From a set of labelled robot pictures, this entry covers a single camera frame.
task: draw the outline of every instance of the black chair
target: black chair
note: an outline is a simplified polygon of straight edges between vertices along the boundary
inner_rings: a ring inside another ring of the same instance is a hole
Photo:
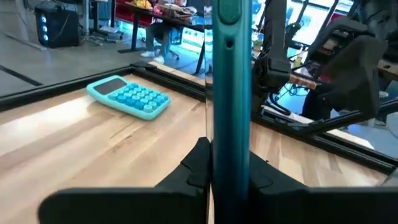
[[[158,35],[155,36],[155,40],[163,44],[163,35]],[[173,28],[172,31],[170,32],[170,40],[171,40],[171,45],[180,45],[182,43],[182,30]],[[155,51],[159,50],[160,46],[155,46]],[[175,57],[176,60],[180,60],[179,54],[175,53],[173,50],[169,50],[169,53],[172,54],[172,57]]]

